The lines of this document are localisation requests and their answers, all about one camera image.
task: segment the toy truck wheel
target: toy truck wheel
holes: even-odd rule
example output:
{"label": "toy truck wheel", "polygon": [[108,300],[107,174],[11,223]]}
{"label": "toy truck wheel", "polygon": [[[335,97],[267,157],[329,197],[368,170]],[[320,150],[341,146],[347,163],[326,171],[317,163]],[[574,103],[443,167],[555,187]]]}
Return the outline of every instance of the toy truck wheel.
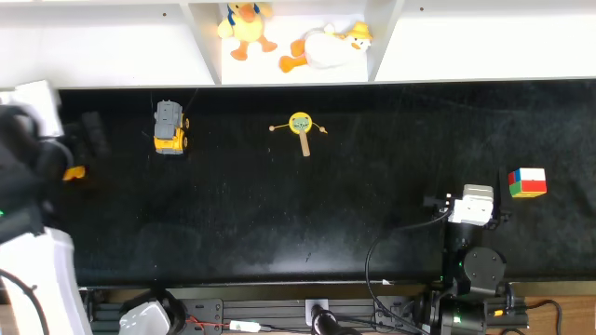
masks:
{"label": "toy truck wheel", "polygon": [[188,130],[188,128],[190,128],[190,121],[188,120],[188,117],[185,116],[183,119],[183,129]]}

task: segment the white plush duck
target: white plush duck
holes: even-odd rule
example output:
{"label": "white plush duck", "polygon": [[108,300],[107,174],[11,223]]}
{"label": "white plush duck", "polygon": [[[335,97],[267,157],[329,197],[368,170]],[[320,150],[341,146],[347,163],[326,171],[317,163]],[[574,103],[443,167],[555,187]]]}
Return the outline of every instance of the white plush duck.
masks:
{"label": "white plush duck", "polygon": [[292,57],[284,56],[279,60],[279,68],[284,73],[296,66],[310,65],[325,69],[339,66],[359,58],[371,46],[373,37],[364,22],[356,22],[354,28],[338,34],[331,24],[321,30],[311,31],[304,39],[291,44]]}

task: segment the orange beak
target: orange beak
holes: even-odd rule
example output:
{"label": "orange beak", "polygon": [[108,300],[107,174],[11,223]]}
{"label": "orange beak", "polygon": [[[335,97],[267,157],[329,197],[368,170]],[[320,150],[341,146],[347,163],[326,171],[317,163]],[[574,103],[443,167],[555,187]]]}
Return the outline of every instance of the orange beak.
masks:
{"label": "orange beak", "polygon": [[244,21],[251,23],[254,21],[255,16],[257,15],[254,12],[254,5],[246,4],[242,6],[239,10],[240,18]]}

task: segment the yellow hat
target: yellow hat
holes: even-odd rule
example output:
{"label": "yellow hat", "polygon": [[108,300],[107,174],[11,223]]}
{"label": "yellow hat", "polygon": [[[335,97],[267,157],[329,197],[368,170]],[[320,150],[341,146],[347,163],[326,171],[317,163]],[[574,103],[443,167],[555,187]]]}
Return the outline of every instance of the yellow hat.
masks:
{"label": "yellow hat", "polygon": [[360,21],[356,22],[356,24],[354,24],[354,28],[352,28],[351,31],[347,32],[346,35],[362,39],[373,39],[373,37],[369,33],[368,24]]}

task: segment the wooden handle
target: wooden handle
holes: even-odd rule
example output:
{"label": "wooden handle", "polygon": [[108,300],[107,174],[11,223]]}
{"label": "wooden handle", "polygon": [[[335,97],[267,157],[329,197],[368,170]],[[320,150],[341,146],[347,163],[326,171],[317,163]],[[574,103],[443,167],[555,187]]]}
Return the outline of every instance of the wooden handle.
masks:
{"label": "wooden handle", "polygon": [[308,148],[308,138],[306,137],[306,133],[304,130],[300,130],[300,145],[302,146],[302,154],[305,157],[310,156],[310,149]]}

